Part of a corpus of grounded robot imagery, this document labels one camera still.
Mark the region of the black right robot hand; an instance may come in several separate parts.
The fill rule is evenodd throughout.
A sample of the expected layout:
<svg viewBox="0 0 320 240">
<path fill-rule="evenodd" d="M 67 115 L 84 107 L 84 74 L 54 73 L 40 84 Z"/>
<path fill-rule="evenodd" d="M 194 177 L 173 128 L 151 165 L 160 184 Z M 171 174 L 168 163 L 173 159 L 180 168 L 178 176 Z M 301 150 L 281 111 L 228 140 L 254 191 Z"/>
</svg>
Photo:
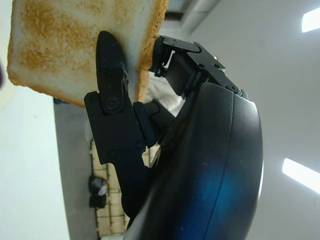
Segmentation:
<svg viewBox="0 0 320 240">
<path fill-rule="evenodd" d="M 84 97 L 99 161 L 115 167 L 126 240 L 243 240 L 263 181 L 258 109 L 199 43 L 160 36 L 150 71 L 185 102 L 131 102 L 125 56 L 101 31 L 98 91 Z"/>
</svg>

